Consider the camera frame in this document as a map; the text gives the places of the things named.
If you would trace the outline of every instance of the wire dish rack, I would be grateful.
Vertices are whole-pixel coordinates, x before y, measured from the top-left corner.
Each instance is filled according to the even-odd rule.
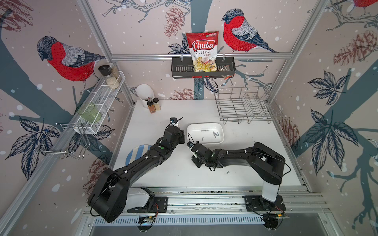
[[[91,123],[87,121],[83,116],[80,116],[78,120],[74,123],[77,125],[77,127],[84,127],[86,134],[96,134],[100,129],[101,124],[104,121],[110,106],[112,105],[115,97],[121,89],[122,83],[125,81],[125,75],[122,71],[119,72],[119,77],[117,78],[117,81],[119,82],[119,86],[117,88],[113,88],[114,84],[108,85],[106,83],[106,80],[104,80],[97,91],[90,93],[94,94],[94,96],[89,101],[89,103],[93,103],[94,107],[98,111],[96,117],[93,119],[96,120],[96,122]],[[82,131],[78,128],[73,129],[79,134],[82,133]]]
[[[214,94],[219,118],[223,125],[227,122],[267,121],[270,123],[273,117],[283,116],[277,104],[273,101],[268,105],[265,101],[267,93],[263,87],[229,87],[219,89],[219,94]]]

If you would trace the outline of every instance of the wallpaper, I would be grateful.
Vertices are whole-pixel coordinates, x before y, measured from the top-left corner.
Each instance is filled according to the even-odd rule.
[[[276,97],[313,191],[345,235],[378,229],[378,3],[330,4]]]
[[[106,60],[76,1],[0,0],[0,36],[3,215],[46,156],[35,149],[52,149],[62,133],[53,126],[71,120],[98,81],[97,67]],[[109,164],[129,109],[119,93],[99,132],[89,135],[84,160],[57,161],[14,235],[71,235],[76,230],[77,209],[85,206]],[[81,150],[81,144],[74,135],[68,150]]]
[[[90,0],[89,3],[112,54],[181,54],[189,52],[186,33],[209,31],[219,31],[219,53],[290,52],[316,0]],[[284,60],[237,60],[236,73],[227,81],[175,80],[170,61],[118,62],[118,66],[128,72],[126,79],[132,92],[146,83],[159,99],[214,99],[222,86],[258,85],[261,90],[270,91],[284,63]]]

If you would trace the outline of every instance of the red bird illustration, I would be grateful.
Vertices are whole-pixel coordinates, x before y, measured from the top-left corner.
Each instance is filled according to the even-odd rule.
[[[47,59],[56,71],[70,81],[85,81],[93,73],[96,63],[105,57],[85,51],[79,47],[68,46],[51,36],[38,41],[37,50],[41,60]]]
[[[225,21],[223,38],[226,44],[233,49],[233,52],[248,52],[252,48],[265,48],[271,52],[276,52],[264,42],[257,30],[247,22],[242,10],[228,10],[222,20]]]
[[[343,2],[346,2],[346,1],[353,2],[353,4],[354,4],[353,9],[348,13],[348,15],[350,15],[350,13],[351,13],[356,7],[364,8],[364,14],[363,14],[363,15],[370,14],[370,12],[366,12],[365,8],[368,7],[368,6],[370,6],[370,5],[373,4],[373,3],[378,2],[378,0],[341,0],[341,1],[339,1],[339,2],[336,2],[335,5],[338,5],[338,4],[343,3]]]

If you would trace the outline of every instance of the black wall basket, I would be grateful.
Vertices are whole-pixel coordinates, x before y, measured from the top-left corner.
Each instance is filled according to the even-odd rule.
[[[214,72],[194,72],[193,60],[191,57],[172,58],[172,77],[175,79],[193,78],[223,78],[235,74],[235,60],[233,57],[218,57],[215,60],[218,71]],[[230,71],[219,71],[222,67],[229,66]]]

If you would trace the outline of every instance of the blue and white striped plate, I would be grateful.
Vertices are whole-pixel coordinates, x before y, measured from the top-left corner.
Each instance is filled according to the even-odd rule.
[[[151,145],[143,144],[139,145],[138,147],[131,150],[131,152],[127,155],[126,158],[126,165],[130,164],[131,162],[135,161],[139,157],[146,154],[146,152],[150,149]]]

